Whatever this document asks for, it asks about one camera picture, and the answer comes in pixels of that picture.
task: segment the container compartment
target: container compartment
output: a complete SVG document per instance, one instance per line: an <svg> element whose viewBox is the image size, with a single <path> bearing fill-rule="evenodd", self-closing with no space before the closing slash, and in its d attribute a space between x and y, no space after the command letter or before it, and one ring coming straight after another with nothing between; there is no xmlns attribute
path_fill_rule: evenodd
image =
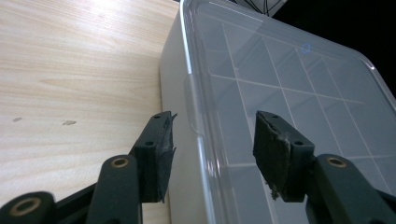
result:
<svg viewBox="0 0 396 224"><path fill-rule="evenodd" d="M364 144L358 127L350 116L345 102L327 97L319 97L318 99L341 148L342 156L370 156L368 148Z"/></svg>
<svg viewBox="0 0 396 224"><path fill-rule="evenodd" d="M375 163L380 171L380 174L378 176L385 178L385 182L387 183L387 188L389 188L389 191L392 195L396 194L396 178L394 178L396 171L395 161L396 161L396 156L394 154L375 158ZM384 189L383 186L381 185L377 187L385 192L388 192L387 189Z"/></svg>
<svg viewBox="0 0 396 224"><path fill-rule="evenodd" d="M285 91L295 127L315 144L315 154L340 155L334 134L323 114L317 96L297 91Z"/></svg>
<svg viewBox="0 0 396 224"><path fill-rule="evenodd" d="M226 25L224 29L238 78L279 86L262 36L232 25Z"/></svg>
<svg viewBox="0 0 396 224"><path fill-rule="evenodd" d="M229 168L239 223L272 223L267 196L257 167Z"/></svg>
<svg viewBox="0 0 396 224"><path fill-rule="evenodd" d="M349 101L365 102L378 97L378 86L363 62L355 59L324 59L341 96Z"/></svg>
<svg viewBox="0 0 396 224"><path fill-rule="evenodd" d="M253 144L237 82L228 78L212 77L211 84L214 110L219 120L228 164L253 163Z"/></svg>
<svg viewBox="0 0 396 224"><path fill-rule="evenodd" d="M346 106L356 122L364 142L373 156L395 155L396 118L383 105L354 104Z"/></svg>
<svg viewBox="0 0 396 224"><path fill-rule="evenodd" d="M223 24L211 17L203 17L200 29L209 73L221 77L235 77Z"/></svg>
<svg viewBox="0 0 396 224"><path fill-rule="evenodd" d="M282 88L313 92L296 48L272 38L265 42Z"/></svg>
<svg viewBox="0 0 396 224"><path fill-rule="evenodd" d="M316 94L340 98L325 62L315 53L300 53L304 68Z"/></svg>
<svg viewBox="0 0 396 224"><path fill-rule="evenodd" d="M387 172L388 168L391 168L387 167L389 165L387 163L387 158L380 158L375 160L373 160L373 158L351 158L350 160L353 162L353 164L355 164L356 167L358 167L359 171L361 171L363 176L370 182L373 188L382 190L386 193L390 193L389 185L387 185L386 181L384 180L384 176L382 176L382 174L385 174Z"/></svg>
<svg viewBox="0 0 396 224"><path fill-rule="evenodd" d="M285 203L282 199L273 201L276 209L277 223L308 224L308 217L305 212L305 201L303 203Z"/></svg>
<svg viewBox="0 0 396 224"><path fill-rule="evenodd" d="M255 85L239 82L242 99L247 112L247 120L252 136L256 126L257 110L278 114L285 121L292 124L290 111L285 101L282 89L271 86Z"/></svg>

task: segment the grid pattern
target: grid pattern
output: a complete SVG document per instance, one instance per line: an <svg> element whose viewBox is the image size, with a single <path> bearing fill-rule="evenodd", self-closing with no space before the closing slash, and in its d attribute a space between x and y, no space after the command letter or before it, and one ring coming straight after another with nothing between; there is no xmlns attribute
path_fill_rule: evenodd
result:
<svg viewBox="0 0 396 224"><path fill-rule="evenodd" d="M375 188L396 194L395 112L359 55L327 54L262 26L198 15L240 223L307 223L303 204L265 200L269 189L251 152L257 110L292 124L316 145L316 155L346 157Z"/></svg>

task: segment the wood grain surface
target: wood grain surface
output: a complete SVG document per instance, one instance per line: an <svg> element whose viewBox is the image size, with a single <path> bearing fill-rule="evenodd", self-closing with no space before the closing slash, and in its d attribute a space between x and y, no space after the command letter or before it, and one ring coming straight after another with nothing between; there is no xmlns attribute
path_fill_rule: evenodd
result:
<svg viewBox="0 0 396 224"><path fill-rule="evenodd" d="M0 1L0 206L96 182L162 111L171 0ZM145 223L170 223L168 203Z"/></svg>

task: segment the plastic storage box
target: plastic storage box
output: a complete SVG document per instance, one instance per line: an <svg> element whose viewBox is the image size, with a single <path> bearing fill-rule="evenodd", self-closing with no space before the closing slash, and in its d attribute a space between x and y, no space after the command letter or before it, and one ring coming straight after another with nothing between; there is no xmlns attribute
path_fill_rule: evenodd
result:
<svg viewBox="0 0 396 224"><path fill-rule="evenodd" d="M307 223L273 201L252 155L255 113L276 113L396 194L396 104L355 50L226 1L180 3L161 61L163 110L178 113L172 223Z"/></svg>

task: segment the plastic box lid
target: plastic box lid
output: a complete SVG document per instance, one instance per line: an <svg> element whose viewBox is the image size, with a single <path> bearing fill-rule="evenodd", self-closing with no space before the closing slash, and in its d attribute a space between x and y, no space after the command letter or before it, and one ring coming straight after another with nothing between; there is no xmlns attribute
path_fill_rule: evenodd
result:
<svg viewBox="0 0 396 224"><path fill-rule="evenodd" d="M215 213L235 223L308 223L305 203L273 201L256 166L257 110L288 121L316 155L343 156L396 194L395 99L366 57L226 1L182 1L180 17L202 160L216 166L207 169Z"/></svg>

